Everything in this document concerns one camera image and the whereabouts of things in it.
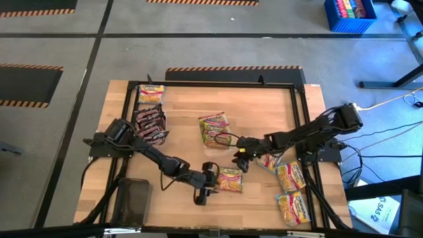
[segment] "gray floor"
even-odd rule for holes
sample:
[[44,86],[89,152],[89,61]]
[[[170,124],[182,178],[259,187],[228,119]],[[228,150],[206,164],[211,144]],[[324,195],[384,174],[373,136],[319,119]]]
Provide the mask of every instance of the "gray floor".
[[[106,3],[107,0],[80,0],[74,15],[0,19],[0,32],[97,32]],[[376,4],[375,8],[379,20],[366,33],[401,33],[388,5]],[[114,3],[106,32],[330,33],[322,0],[261,0],[257,8],[121,0]],[[93,42],[93,39],[0,39],[0,62],[65,68],[47,110],[0,107],[0,141],[25,149],[21,157],[0,154],[3,191],[0,230],[32,225]],[[402,39],[103,39],[46,225],[69,225],[73,221],[89,150],[82,139],[91,137],[96,130],[109,80],[144,80],[147,74],[160,80],[165,78],[168,67],[224,65],[301,65],[308,83],[322,85],[327,107],[344,102],[367,107],[406,91],[359,89],[358,81],[394,81],[418,63]],[[423,118],[421,110],[402,99],[360,115],[365,127],[358,135]],[[421,154],[422,132],[423,128],[416,128],[363,154]],[[356,139],[350,144],[363,147],[395,133]],[[342,170],[357,164],[357,159],[351,158]],[[365,164],[385,180],[415,175],[420,168],[418,159],[366,159]],[[367,169],[362,176],[378,181]]]

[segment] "white cable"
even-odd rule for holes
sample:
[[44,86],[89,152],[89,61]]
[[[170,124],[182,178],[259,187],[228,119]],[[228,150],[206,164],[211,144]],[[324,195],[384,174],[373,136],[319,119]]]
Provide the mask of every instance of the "white cable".
[[358,112],[359,112],[359,111],[363,111],[363,110],[371,110],[371,109],[377,108],[378,106],[382,106],[382,105],[384,105],[384,104],[387,104],[388,102],[392,102],[393,100],[397,100],[397,99],[399,99],[399,98],[401,98],[401,97],[405,97],[405,96],[407,96],[407,95],[414,94],[415,92],[417,92],[417,91],[419,91],[419,90],[422,90],[422,89],[423,89],[423,87],[420,87],[420,88],[418,88],[418,89],[416,89],[416,90],[414,90],[414,91],[411,91],[411,92],[409,92],[409,93],[403,94],[403,95],[401,95],[401,96],[397,96],[397,97],[395,97],[395,98],[393,98],[393,99],[389,99],[389,100],[387,100],[387,101],[385,101],[385,102],[381,102],[381,103],[376,104],[376,105],[374,105],[374,106],[371,106],[371,107],[369,107],[369,108],[361,108],[361,107],[359,107],[356,103],[353,103],[353,105],[354,105],[354,107],[356,108],[356,110],[357,110]]
[[358,151],[356,151],[355,153],[351,154],[350,156],[348,156],[345,160],[343,160],[343,162],[345,162],[347,159],[351,158],[353,155],[357,154],[358,152],[361,152],[361,151],[362,151],[362,150],[364,150],[364,149],[367,149],[367,148],[369,148],[369,147],[371,147],[371,146],[377,145],[378,143],[382,143],[382,142],[384,142],[384,141],[387,141],[388,139],[393,139],[393,138],[395,138],[395,137],[397,137],[397,136],[401,136],[402,134],[404,134],[404,133],[406,133],[406,132],[409,132],[409,131],[413,130],[414,128],[418,127],[418,126],[419,126],[419,125],[421,125],[421,124],[423,124],[423,122],[421,122],[421,123],[419,123],[419,124],[416,124],[415,126],[413,126],[413,127],[409,128],[409,129],[407,129],[407,130],[405,130],[405,131],[403,131],[403,132],[401,132],[401,133],[399,133],[399,134],[397,134],[397,135],[395,135],[395,136],[391,136],[391,137],[389,137],[389,138],[386,138],[386,139],[383,139],[383,140],[381,140],[381,141],[378,141],[378,142],[375,142],[375,143],[373,143],[373,144],[370,144],[370,145],[368,145],[368,146],[365,146],[365,147],[363,147],[363,148],[359,149]]

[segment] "blue plastic crate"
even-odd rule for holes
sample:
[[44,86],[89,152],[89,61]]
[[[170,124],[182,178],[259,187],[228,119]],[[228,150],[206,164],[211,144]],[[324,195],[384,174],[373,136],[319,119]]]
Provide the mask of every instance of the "blue plastic crate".
[[369,26],[377,20],[375,9],[371,0],[362,0],[367,18],[344,19],[338,15],[335,5],[336,0],[326,0],[325,9],[330,30],[333,32],[364,33]]

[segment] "table leg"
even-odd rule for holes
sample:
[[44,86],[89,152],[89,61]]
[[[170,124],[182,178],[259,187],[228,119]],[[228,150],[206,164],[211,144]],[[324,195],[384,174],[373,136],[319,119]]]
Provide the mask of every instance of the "table leg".
[[423,83],[412,82],[422,75],[423,65],[419,65],[417,68],[413,69],[410,73],[407,73],[397,82],[361,81],[360,87],[362,89],[418,89],[423,87]]

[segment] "yellow noodle package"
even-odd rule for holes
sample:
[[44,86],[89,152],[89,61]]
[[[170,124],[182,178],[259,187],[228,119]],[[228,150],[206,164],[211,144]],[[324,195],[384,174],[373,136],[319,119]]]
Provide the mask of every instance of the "yellow noodle package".
[[277,168],[279,182],[285,192],[295,192],[305,187],[305,180],[297,161],[279,165]]
[[286,225],[295,226],[310,221],[309,212],[307,211],[301,192],[276,195],[276,200],[278,201]]
[[163,93],[165,93],[165,86],[163,85],[140,85],[138,102],[150,104],[162,103]]
[[263,155],[260,158],[256,159],[256,162],[258,166],[262,167],[263,169],[266,169],[267,171],[271,172],[273,175],[276,174],[276,167],[280,163],[280,159],[282,158],[282,154],[276,154],[276,155]]
[[217,189],[242,192],[243,172],[240,169],[220,167],[220,173],[219,177],[217,178],[217,182]]

